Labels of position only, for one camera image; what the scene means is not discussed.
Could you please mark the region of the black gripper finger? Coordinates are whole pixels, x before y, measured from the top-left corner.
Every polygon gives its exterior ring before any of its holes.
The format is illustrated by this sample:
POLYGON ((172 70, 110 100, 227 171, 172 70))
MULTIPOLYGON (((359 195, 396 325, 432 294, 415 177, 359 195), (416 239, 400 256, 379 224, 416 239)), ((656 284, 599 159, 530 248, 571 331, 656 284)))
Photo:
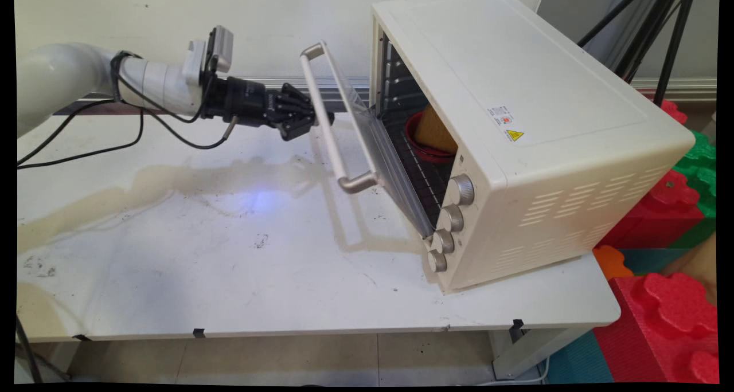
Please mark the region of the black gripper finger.
POLYGON ((315 112, 288 113, 283 120, 277 122, 277 129, 283 141, 291 141, 308 134, 310 129, 320 125, 315 112))
POLYGON ((287 82, 280 90, 280 112, 307 117, 315 115, 310 98, 287 82))

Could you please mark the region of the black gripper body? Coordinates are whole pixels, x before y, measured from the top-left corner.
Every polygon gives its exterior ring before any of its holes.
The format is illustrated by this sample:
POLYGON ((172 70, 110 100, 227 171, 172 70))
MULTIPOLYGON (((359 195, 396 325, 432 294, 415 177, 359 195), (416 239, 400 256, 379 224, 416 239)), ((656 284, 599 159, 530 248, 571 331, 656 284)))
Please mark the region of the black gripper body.
POLYGON ((200 117, 221 117, 226 123, 236 118, 240 125, 275 128, 287 120, 287 112, 278 107, 278 96, 259 82, 210 77, 204 84, 200 117))

